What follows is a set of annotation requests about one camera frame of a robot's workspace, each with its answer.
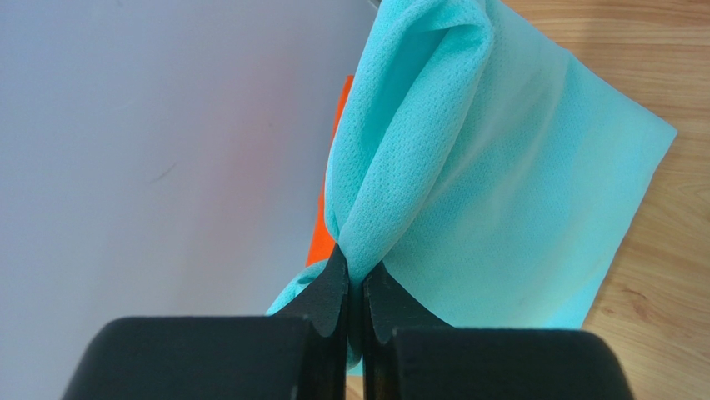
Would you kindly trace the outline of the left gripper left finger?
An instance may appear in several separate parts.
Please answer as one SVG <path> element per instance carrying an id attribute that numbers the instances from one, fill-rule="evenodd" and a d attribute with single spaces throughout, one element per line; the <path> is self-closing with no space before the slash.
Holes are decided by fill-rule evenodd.
<path id="1" fill-rule="evenodd" d="M 67 399 L 342 399 L 349 276 L 339 248 L 267 317 L 122 317 L 88 344 Z"/>

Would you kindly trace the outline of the mint green t-shirt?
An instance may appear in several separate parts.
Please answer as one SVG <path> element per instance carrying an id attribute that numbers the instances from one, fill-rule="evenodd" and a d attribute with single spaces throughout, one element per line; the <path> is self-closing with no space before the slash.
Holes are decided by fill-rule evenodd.
<path id="1" fill-rule="evenodd" d="M 676 129 L 500 1 L 384 1 L 325 176 L 379 263 L 461 328 L 578 329 Z"/>

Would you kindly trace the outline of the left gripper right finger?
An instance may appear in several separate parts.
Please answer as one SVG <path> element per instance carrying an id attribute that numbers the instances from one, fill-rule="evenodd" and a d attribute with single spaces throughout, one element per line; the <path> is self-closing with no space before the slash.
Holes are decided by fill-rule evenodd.
<path id="1" fill-rule="evenodd" d="M 611 348 L 579 330 L 455 328 L 383 264 L 362 283 L 367 399 L 631 399 Z"/>

